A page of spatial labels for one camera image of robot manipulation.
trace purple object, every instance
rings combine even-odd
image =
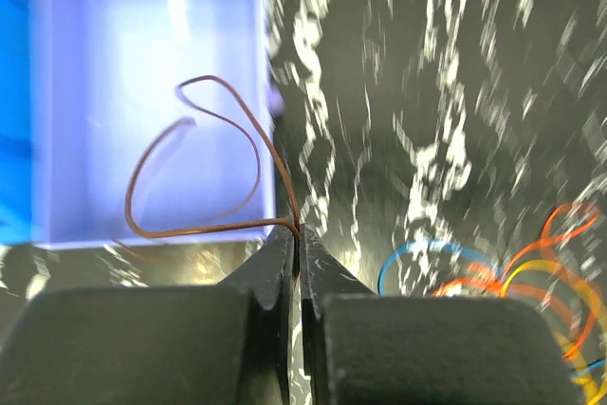
[[[33,7],[39,245],[146,244],[124,221],[124,193],[143,150],[182,116],[196,126],[168,138],[144,167],[133,206],[139,224],[167,230],[274,216],[269,151],[230,93],[204,82],[186,94],[242,124],[262,156],[262,181],[248,205],[209,222],[250,192],[255,155],[242,133],[174,95],[176,84],[215,74],[234,85],[270,135],[263,0],[38,0]],[[247,240],[267,230],[167,241]]]

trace blue box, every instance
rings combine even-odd
[[[124,194],[144,149],[182,116],[196,126],[181,127],[144,168],[134,198],[138,223],[166,230],[274,216],[269,152],[230,93],[204,82],[186,94],[243,125],[262,159],[261,185],[249,203],[205,223],[245,199],[255,155],[241,132],[174,94],[182,81],[215,74],[236,88],[270,135],[263,0],[38,0],[32,8],[33,213],[41,247],[147,244],[124,220]],[[167,242],[257,239],[267,230]]]
[[[31,237],[29,1],[0,0],[0,244]]]

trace black marble table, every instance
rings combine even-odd
[[[445,239],[503,264],[561,203],[605,206],[607,0],[268,0],[268,13],[272,76],[285,99],[274,142],[303,219],[369,287],[406,241]],[[277,200],[287,214],[278,177]],[[555,229],[578,222],[564,216]],[[603,290],[606,236],[601,217],[556,249]],[[112,248],[4,249],[1,330],[42,290],[214,283],[255,250],[138,249],[154,255],[144,261]],[[424,295],[458,266],[431,251],[405,255],[386,290]],[[295,319],[292,394],[305,404]],[[589,341],[588,360],[598,343]]]

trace brown cord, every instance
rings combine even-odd
[[[205,75],[205,76],[199,76],[197,78],[192,78],[190,80],[187,80],[184,83],[181,83],[180,85],[178,85],[175,88],[175,95],[183,103],[185,103],[187,106],[191,107],[192,109],[195,109],[202,113],[208,114],[209,116],[213,116],[214,118],[222,120],[222,121],[230,124],[231,126],[235,127],[236,129],[238,129],[241,133],[243,133],[247,137],[248,141],[253,146],[253,150],[255,152],[255,157],[257,160],[257,178],[255,181],[255,185],[253,186],[253,189],[248,194],[247,198],[241,204],[236,206],[235,208],[232,208],[228,211],[221,212],[220,214],[214,216],[212,219],[214,220],[214,219],[225,217],[227,215],[238,212],[239,210],[241,210],[244,206],[246,206],[248,204],[250,199],[253,197],[255,191],[257,190],[257,187],[259,186],[259,182],[261,180],[261,159],[259,156],[259,151],[255,145],[255,142],[253,141],[250,134],[247,133],[247,131],[242,126],[240,126],[238,123],[234,122],[233,120],[230,120],[228,118],[220,116],[219,114],[213,113],[212,111],[210,111],[208,109],[198,106],[197,104],[193,103],[188,97],[186,97],[186,95],[183,93],[183,89],[186,86],[193,84],[193,83],[200,83],[203,81],[215,81],[216,83],[219,83],[219,84],[223,85],[226,89],[228,89],[229,92],[232,94],[232,96],[236,99],[236,101],[238,102],[240,107],[245,111],[245,114],[247,115],[247,117],[251,121],[251,123],[253,124],[253,127],[255,127],[255,130],[257,130],[259,135],[262,137],[262,140],[266,144],[266,147],[272,154],[274,163],[276,164],[276,167],[278,168],[278,172],[281,174],[281,178],[283,179],[283,182],[285,184],[286,193],[288,195],[289,206],[290,206],[291,211],[293,212],[293,220],[291,221],[288,218],[269,218],[269,219],[265,219],[265,220],[256,220],[256,221],[252,221],[252,222],[241,222],[241,223],[232,223],[232,224],[225,224],[225,225],[216,225],[213,227],[186,228],[186,229],[173,229],[173,230],[161,230],[161,231],[147,231],[144,228],[140,227],[137,224],[137,222],[135,222],[135,220],[133,219],[133,214],[132,214],[133,193],[135,192],[135,186],[137,184],[139,174],[141,173],[141,170],[143,169],[143,165],[145,164],[145,162],[147,161],[149,156],[152,154],[152,152],[155,150],[155,148],[158,146],[158,144],[160,142],[162,142],[166,137],[168,137],[174,130],[176,130],[180,126],[195,125],[195,120],[193,118],[182,118],[182,119],[176,121],[175,123],[173,123],[172,125],[170,125],[162,133],[160,133],[160,135],[158,135],[156,137],[156,139],[154,139],[154,141],[152,141],[152,143],[145,149],[145,151],[143,152],[143,155],[139,159],[139,162],[137,163],[135,170],[131,174],[131,178],[129,180],[129,185],[126,190],[126,196],[124,198],[124,218],[126,218],[126,223],[129,225],[129,227],[131,228],[131,230],[133,230],[134,233],[136,233],[137,235],[139,235],[143,238],[146,238],[146,239],[162,239],[165,237],[190,236],[190,235],[195,235],[195,234],[207,234],[207,233],[211,233],[211,232],[244,230],[247,228],[259,228],[259,227],[266,227],[266,226],[270,226],[270,225],[282,225],[284,227],[287,227],[293,233],[293,236],[295,236],[295,238],[297,240],[299,238],[299,226],[300,226],[299,207],[298,207],[297,199],[295,196],[295,190],[293,189],[293,182],[291,181],[290,176],[288,175],[286,167],[285,167],[283,161],[281,160],[281,158],[278,154],[278,151],[274,148],[272,142],[270,141],[270,139],[267,137],[266,133],[264,132],[264,129],[259,124],[257,119],[253,116],[253,114],[250,112],[247,105],[243,101],[240,94],[238,94],[236,89],[234,89],[229,83],[227,83],[226,81],[222,80],[221,78],[219,78],[217,76]]]

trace plastic bin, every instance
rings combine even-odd
[[[40,246],[95,247],[113,240],[147,244],[124,221],[124,193],[148,144],[182,116],[182,127],[153,155],[134,198],[147,230],[274,216],[273,164],[230,93],[204,82],[194,102],[242,124],[256,138],[262,183],[248,140],[224,122],[180,104],[175,85],[215,74],[240,92],[270,134],[263,0],[40,0],[34,17],[36,146],[34,228]],[[247,240],[268,229],[167,242]]]
[[[31,235],[28,0],[0,0],[0,244]]]

